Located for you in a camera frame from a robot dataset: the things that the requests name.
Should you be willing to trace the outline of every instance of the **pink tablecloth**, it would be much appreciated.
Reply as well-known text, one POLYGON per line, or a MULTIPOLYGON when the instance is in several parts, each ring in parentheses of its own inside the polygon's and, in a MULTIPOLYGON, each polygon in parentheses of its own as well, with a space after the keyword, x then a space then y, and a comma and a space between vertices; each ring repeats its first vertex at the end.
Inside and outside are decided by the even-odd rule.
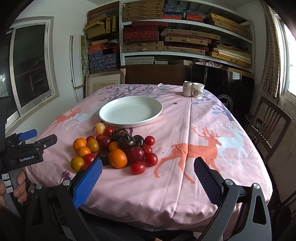
POLYGON ((194 170, 201 156, 224 179, 238 185, 259 183, 266 201, 272 185, 262 159, 245 131, 222 103, 208 91, 202 99, 182 96, 173 85, 113 85, 98 90, 60 116, 40 138, 56 134, 57 144, 44 151, 42 163, 26 167, 29 178, 46 186, 73 178, 70 160, 73 141, 86 138, 100 122, 99 109, 128 95, 151 96, 163 105, 158 118, 147 125, 128 128, 130 134, 156 139, 153 151, 158 165, 133 175, 130 167, 105 166, 84 209, 147 230, 188 229, 204 225, 215 213, 194 170))

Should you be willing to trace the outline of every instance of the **yellow fruit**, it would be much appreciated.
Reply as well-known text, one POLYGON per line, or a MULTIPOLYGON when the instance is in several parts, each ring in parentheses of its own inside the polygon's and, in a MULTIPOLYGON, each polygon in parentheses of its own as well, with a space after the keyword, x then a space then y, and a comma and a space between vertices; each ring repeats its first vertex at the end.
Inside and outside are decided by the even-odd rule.
POLYGON ((70 165, 75 172, 79 172, 80 169, 84 166, 84 160, 79 156, 74 157, 72 158, 70 165))
POLYGON ((96 124, 94 131, 96 132, 97 135, 104 134, 105 128, 106 128, 105 125, 100 122, 96 124))
POLYGON ((91 153, 96 153, 100 150, 99 143, 96 139, 90 139, 86 146, 91 150, 91 153))

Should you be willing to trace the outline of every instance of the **window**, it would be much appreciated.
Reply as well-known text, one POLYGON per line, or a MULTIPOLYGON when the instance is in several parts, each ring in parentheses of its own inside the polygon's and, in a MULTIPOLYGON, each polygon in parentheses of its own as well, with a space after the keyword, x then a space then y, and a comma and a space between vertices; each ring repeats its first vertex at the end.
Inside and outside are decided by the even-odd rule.
POLYGON ((282 93, 296 102, 296 40, 280 17, 277 14, 275 17, 277 20, 279 48, 282 62, 282 93))
POLYGON ((53 17, 20 19, 0 42, 0 97, 10 97, 6 128, 58 96, 52 25, 53 17))

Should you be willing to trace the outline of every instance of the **paper cup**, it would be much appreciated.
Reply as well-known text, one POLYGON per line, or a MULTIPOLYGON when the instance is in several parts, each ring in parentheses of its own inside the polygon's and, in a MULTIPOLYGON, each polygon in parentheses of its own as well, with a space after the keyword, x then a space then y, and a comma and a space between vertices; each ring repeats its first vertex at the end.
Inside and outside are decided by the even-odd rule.
POLYGON ((193 97, 200 99, 205 85, 200 83, 193 83, 193 97))

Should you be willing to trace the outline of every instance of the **blue gripper pad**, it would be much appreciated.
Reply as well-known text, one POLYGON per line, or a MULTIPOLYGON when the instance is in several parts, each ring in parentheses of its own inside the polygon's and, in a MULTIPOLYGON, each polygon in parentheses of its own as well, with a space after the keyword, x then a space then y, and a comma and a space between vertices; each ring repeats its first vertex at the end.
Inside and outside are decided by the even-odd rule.
POLYGON ((91 165, 85 170, 86 173, 84 173, 84 176, 73 190, 73 203, 76 208, 85 204, 102 170, 103 164, 99 158, 95 158, 91 165))
POLYGON ((219 207, 222 203, 222 189, 213 177, 213 173, 217 171, 211 170, 204 162, 204 160, 201 157, 198 157, 194 161, 194 172, 199 179, 210 202, 219 207))
POLYGON ((26 141, 36 136, 37 136, 37 131, 35 129, 26 131, 19 135, 19 141, 26 141))

